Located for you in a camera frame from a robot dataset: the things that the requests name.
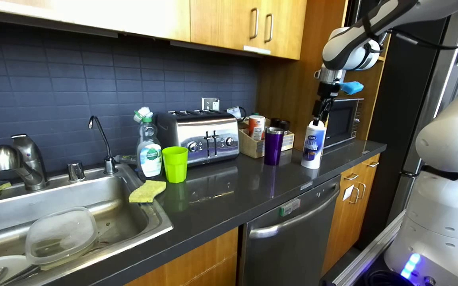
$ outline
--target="stainless steel sink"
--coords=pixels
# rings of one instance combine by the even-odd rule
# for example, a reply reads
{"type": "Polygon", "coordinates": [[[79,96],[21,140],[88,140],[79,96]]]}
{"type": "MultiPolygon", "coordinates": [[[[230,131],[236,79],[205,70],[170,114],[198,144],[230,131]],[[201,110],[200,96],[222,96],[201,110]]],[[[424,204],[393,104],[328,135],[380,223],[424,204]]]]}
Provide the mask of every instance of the stainless steel sink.
{"type": "Polygon", "coordinates": [[[91,251],[71,262],[41,271],[23,281],[41,285],[144,243],[171,230],[172,224],[160,204],[129,203],[128,196],[142,182],[125,164],[118,172],[103,168],[87,170],[86,179],[70,182],[68,176],[49,179],[49,185],[27,193],[24,184],[3,190],[0,195],[0,256],[23,255],[26,234],[34,221],[72,207],[86,207],[94,215],[98,237],[91,251]]]}

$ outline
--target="microwave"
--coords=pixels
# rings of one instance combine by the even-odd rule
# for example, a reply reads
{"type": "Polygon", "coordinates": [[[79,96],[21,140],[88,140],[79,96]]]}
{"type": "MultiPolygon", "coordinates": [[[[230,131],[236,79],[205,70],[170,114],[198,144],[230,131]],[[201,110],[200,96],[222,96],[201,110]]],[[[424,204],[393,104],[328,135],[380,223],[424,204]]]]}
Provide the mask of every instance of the microwave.
{"type": "Polygon", "coordinates": [[[328,117],[324,148],[335,146],[356,137],[362,107],[363,98],[334,100],[328,117]]]}

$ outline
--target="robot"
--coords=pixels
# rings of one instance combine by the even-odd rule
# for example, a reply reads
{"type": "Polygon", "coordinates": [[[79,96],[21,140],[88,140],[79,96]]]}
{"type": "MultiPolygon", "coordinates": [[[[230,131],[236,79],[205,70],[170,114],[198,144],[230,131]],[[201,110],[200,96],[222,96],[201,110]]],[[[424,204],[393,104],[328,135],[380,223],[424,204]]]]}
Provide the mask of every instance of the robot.
{"type": "MultiPolygon", "coordinates": [[[[381,50],[377,35],[456,11],[458,0],[382,0],[353,26],[334,30],[315,75],[320,80],[320,99],[312,112],[314,124],[327,119],[345,71],[368,69],[376,63],[381,50]]],[[[427,166],[414,183],[385,262],[414,285],[458,286],[458,98],[422,129],[416,150],[427,166]]]]}

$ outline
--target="dark countertop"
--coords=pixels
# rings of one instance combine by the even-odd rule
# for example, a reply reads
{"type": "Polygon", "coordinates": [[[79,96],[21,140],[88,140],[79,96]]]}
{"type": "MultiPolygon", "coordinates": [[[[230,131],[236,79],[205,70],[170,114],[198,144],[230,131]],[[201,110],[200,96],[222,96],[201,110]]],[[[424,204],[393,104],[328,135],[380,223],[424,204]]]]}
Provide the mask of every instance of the dark countertop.
{"type": "Polygon", "coordinates": [[[156,197],[173,229],[50,285],[122,285],[250,221],[344,170],[383,152],[386,145],[354,140],[325,150],[318,170],[300,165],[301,152],[282,152],[279,166],[240,154],[193,167],[183,183],[167,183],[156,197]]]}

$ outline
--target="white bottle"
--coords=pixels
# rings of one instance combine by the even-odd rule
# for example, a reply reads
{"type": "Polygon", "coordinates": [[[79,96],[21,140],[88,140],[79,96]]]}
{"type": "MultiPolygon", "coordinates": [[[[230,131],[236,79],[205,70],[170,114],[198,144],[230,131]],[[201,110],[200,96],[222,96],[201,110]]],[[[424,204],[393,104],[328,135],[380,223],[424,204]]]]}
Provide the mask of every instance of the white bottle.
{"type": "Polygon", "coordinates": [[[139,135],[137,146],[139,169],[147,178],[158,176],[162,172],[162,147],[157,139],[157,127],[151,123],[151,117],[142,118],[139,135]]]}
{"type": "Polygon", "coordinates": [[[317,125],[314,125],[313,121],[309,123],[307,132],[305,133],[305,143],[303,145],[303,156],[301,159],[301,165],[303,167],[319,169],[325,135],[326,127],[322,121],[317,125]]]}

